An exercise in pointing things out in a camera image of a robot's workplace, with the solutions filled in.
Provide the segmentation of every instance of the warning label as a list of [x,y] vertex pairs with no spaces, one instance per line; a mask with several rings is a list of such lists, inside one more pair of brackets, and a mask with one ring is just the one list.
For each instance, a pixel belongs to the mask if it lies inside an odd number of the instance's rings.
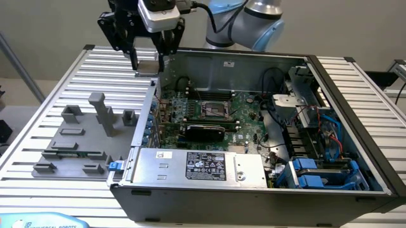
[[224,154],[188,152],[185,178],[189,180],[225,181]]

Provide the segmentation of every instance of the small circuit board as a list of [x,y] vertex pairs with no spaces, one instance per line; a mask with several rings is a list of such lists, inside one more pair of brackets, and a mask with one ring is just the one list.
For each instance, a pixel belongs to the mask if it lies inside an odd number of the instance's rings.
[[160,147],[167,149],[257,153],[257,139],[265,134],[259,101],[245,92],[217,101],[163,91],[159,126]]

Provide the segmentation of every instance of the sticker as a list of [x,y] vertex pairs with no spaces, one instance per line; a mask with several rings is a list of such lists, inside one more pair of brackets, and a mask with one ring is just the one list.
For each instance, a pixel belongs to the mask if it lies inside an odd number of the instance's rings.
[[233,67],[235,62],[224,62],[223,66],[224,67]]
[[188,152],[185,178],[189,180],[225,181],[224,154]]
[[171,151],[156,151],[156,158],[172,158],[172,152]]

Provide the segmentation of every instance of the gray wall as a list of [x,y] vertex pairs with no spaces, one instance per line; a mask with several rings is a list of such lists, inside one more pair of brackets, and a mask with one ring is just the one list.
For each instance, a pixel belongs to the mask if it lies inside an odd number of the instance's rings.
[[[404,0],[283,0],[281,6],[285,30],[271,51],[351,56],[368,70],[406,59]],[[96,24],[106,10],[106,0],[0,1],[0,30],[34,79],[57,80],[84,44],[108,45]],[[205,18],[201,10],[185,16],[181,46],[201,47]],[[0,77],[18,77],[2,54]]]

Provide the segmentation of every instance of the green circuit board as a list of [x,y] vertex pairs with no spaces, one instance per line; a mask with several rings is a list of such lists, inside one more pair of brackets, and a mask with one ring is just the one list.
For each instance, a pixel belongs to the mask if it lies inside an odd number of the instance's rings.
[[[228,151],[229,146],[240,146],[244,148],[245,142],[248,142],[249,151],[256,153],[256,143],[253,142],[253,135],[259,139],[265,133],[265,127],[263,121],[260,121],[260,109],[259,102],[247,102],[247,98],[252,95],[240,92],[236,93],[232,99],[228,101],[205,101],[205,100],[189,100],[181,94],[176,94],[175,91],[164,91],[163,99],[168,100],[168,105],[164,107],[164,120],[160,123],[160,146],[161,148],[175,149],[187,148],[192,150],[217,150]],[[215,112],[205,112],[203,114],[204,105],[212,105],[216,110],[216,106],[227,107],[224,116],[213,114]],[[225,128],[224,140],[220,142],[188,142],[183,135],[183,128],[187,126],[184,121],[187,117],[188,121],[193,121],[192,124],[205,126],[221,126]]]

